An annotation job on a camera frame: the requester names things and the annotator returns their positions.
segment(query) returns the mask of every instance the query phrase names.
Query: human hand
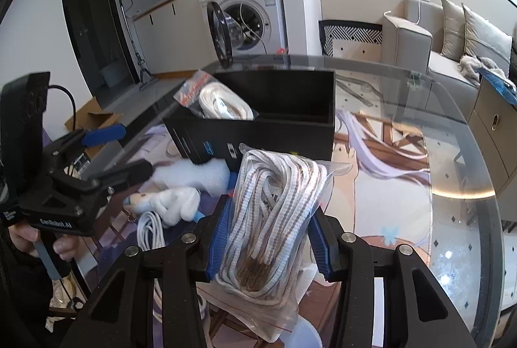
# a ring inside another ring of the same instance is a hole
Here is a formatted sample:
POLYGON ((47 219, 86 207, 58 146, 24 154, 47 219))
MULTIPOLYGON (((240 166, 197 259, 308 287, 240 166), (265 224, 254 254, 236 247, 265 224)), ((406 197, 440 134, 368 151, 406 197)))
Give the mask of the human hand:
MULTIPOLYGON (((34 248, 34 242, 40 240, 38 229, 31 227, 26 221, 22 221, 9 227, 9 235, 18 250, 35 258, 38 257, 38 252, 34 248)), ((54 242, 53 247, 61 259, 70 261, 76 255, 79 238, 65 234, 54 242)))

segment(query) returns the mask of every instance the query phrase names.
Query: screw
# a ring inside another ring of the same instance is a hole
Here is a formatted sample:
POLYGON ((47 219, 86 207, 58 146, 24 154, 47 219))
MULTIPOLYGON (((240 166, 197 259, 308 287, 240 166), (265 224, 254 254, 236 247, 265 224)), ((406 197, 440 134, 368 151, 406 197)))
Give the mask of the screw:
POLYGON ((410 245, 400 245, 399 250, 402 255, 406 256, 409 256, 413 253, 413 248, 410 245))
POLYGON ((197 237, 195 236, 194 233, 185 233, 182 236, 183 243, 194 243, 196 239, 197 239, 197 237))
POLYGON ((351 233, 349 231, 347 231, 346 233, 343 233, 341 235, 341 240, 343 240, 344 242, 347 242, 347 243, 353 243, 356 241, 356 239, 357 239, 357 236, 354 233, 351 233))
POLYGON ((132 257, 135 256, 139 252, 140 248, 138 246, 129 246, 124 251, 126 256, 132 257))

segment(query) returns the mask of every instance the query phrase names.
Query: coiled white cable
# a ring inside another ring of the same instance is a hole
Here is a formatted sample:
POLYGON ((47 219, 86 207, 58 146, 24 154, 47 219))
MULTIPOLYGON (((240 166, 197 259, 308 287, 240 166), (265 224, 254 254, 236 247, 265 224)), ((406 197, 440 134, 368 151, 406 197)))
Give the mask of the coiled white cable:
POLYGON ((312 160, 247 151, 218 283, 256 304, 285 303, 298 274, 304 227, 326 180, 327 169, 312 160))
POLYGON ((250 106, 218 81, 208 83, 201 89, 199 103, 207 118, 241 121, 253 121, 255 118, 250 106))
MULTIPOLYGON (((165 246, 164 229, 162 228, 162 222, 160 216, 154 211, 146 211, 143 213, 136 226, 136 240, 138 246, 142 250, 158 249, 165 246)), ((205 318, 206 300, 198 295, 201 299, 198 301, 199 309, 201 313, 201 319, 205 318)), ((162 291, 158 280, 154 280, 154 301, 161 310, 162 309, 162 291)), ((153 316, 162 322, 162 315, 153 310, 153 316)))

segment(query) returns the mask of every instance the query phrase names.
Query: black box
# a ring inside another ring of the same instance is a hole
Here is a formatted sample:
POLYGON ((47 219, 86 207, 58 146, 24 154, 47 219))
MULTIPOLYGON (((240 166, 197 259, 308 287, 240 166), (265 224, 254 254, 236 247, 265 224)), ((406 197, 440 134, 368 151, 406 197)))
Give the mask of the black box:
POLYGON ((181 155, 195 164, 224 158, 239 171, 239 144, 330 160, 334 140, 333 71, 254 70, 214 74, 259 113, 254 121, 201 119, 179 106, 164 119, 181 155))

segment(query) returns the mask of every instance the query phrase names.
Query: gray pillow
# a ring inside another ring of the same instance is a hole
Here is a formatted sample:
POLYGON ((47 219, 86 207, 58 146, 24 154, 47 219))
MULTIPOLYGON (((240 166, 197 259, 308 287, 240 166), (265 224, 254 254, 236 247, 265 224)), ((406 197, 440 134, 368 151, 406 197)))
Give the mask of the gray pillow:
POLYGON ((463 4, 465 13, 465 53, 490 58, 508 76, 512 37, 463 4))
POLYGON ((445 58, 459 62, 465 50, 465 13, 463 8, 441 0, 444 9, 444 47, 441 54, 445 58))

